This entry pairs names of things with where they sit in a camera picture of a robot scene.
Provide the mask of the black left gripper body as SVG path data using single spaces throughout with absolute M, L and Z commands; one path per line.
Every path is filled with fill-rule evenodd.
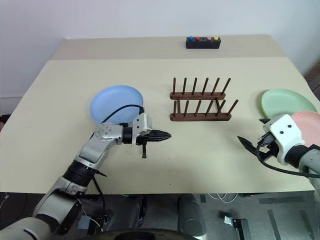
M 145 135 L 140 135 L 138 137 L 138 144 L 142 146 L 142 158 L 146 159 L 147 158 L 147 142 L 151 142 L 152 138 L 155 136 L 155 131 L 152 130 L 149 133 Z

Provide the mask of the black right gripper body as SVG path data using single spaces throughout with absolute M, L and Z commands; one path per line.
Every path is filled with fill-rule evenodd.
M 267 152 L 260 151 L 261 148 L 267 148 Z M 260 163 L 265 163 L 271 157 L 277 157 L 279 153 L 279 147 L 276 144 L 276 138 L 271 132 L 264 134 L 258 141 L 255 155 Z

